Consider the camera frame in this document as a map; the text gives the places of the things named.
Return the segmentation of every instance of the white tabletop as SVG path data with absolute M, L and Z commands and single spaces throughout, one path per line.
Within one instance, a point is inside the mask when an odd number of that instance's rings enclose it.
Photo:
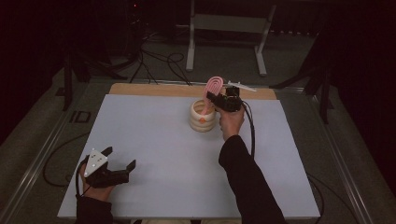
M 223 144 L 219 125 L 198 133 L 189 125 L 194 97 L 107 95 L 81 154 L 113 147 L 108 169 L 132 160 L 130 182 L 111 196 L 114 217 L 240 217 L 226 174 L 219 165 Z M 256 130 L 255 160 L 288 217 L 319 217 L 298 150 L 278 100 L 246 100 Z M 240 132 L 250 150 L 248 119 Z M 76 216 L 74 181 L 58 217 Z

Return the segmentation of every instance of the person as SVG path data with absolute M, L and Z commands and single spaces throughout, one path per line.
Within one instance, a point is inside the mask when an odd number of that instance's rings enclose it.
M 244 122 L 245 109 L 220 113 L 219 125 L 224 145 L 219 154 L 219 164 L 225 170 L 244 224 L 287 223 L 282 211 L 265 181 L 262 170 L 249 155 L 245 142 L 239 135 Z M 77 224 L 112 223 L 111 203 L 108 197 L 114 186 L 105 189 L 90 188 L 83 176 L 85 164 L 80 169 L 84 195 L 77 202 Z

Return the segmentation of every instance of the pink object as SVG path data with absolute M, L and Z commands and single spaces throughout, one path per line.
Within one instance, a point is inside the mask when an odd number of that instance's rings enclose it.
M 206 97 L 207 92 L 210 91 L 213 94 L 218 95 L 221 91 L 222 85 L 222 77 L 212 77 L 207 81 L 203 97 L 205 102 L 205 108 L 202 110 L 201 115 L 205 115 L 210 106 L 212 106 L 212 102 Z

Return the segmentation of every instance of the white metal frame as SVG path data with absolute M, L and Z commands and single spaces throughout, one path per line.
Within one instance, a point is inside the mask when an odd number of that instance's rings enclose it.
M 262 34 L 262 41 L 259 46 L 255 46 L 257 65 L 259 67 L 260 76 L 267 75 L 267 71 L 262 57 L 262 49 L 267 39 L 271 21 L 274 17 L 276 6 L 272 6 L 267 18 L 248 18 L 234 16 L 218 16 L 195 14 L 194 0 L 191 0 L 191 17 L 190 17 L 190 44 L 187 53 L 186 70 L 192 71 L 194 67 L 195 41 L 194 31 L 196 29 L 219 30 L 219 31 L 236 31 Z

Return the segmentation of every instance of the hand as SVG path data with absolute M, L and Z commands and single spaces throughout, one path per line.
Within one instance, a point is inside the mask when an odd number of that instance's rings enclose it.
M 87 181 L 85 180 L 84 177 L 84 171 L 85 167 L 87 166 L 87 163 L 84 163 L 81 166 L 81 169 L 79 170 L 79 175 L 81 176 L 82 179 L 82 188 L 84 193 L 84 197 L 89 197 L 93 198 L 102 202 L 107 202 L 108 196 L 110 196 L 111 191 L 114 189 L 116 186 L 110 186 L 107 188 L 103 189 L 95 189 L 91 187 L 89 184 L 87 184 Z
M 241 109 L 236 112 L 227 112 L 219 107 L 216 107 L 216 110 L 220 113 L 219 125 L 223 132 L 224 141 L 227 141 L 233 135 L 239 134 L 239 130 L 245 121 L 245 108 L 241 106 Z

